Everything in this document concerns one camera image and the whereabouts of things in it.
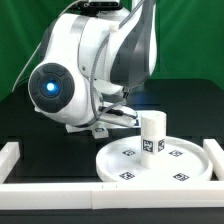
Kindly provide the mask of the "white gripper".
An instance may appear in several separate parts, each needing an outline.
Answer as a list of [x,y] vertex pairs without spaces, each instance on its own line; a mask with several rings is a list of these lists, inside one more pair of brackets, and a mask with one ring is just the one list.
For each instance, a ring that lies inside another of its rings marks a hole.
[[105,102],[97,111],[99,120],[111,125],[132,128],[136,124],[138,114],[135,110],[124,105],[114,105]]

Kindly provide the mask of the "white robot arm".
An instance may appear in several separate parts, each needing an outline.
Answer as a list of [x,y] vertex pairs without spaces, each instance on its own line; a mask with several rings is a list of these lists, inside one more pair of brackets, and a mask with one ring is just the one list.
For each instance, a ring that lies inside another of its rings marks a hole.
[[81,0],[46,30],[41,62],[30,75],[35,109],[84,129],[98,122],[132,127],[129,91],[153,73],[157,58],[156,0]]

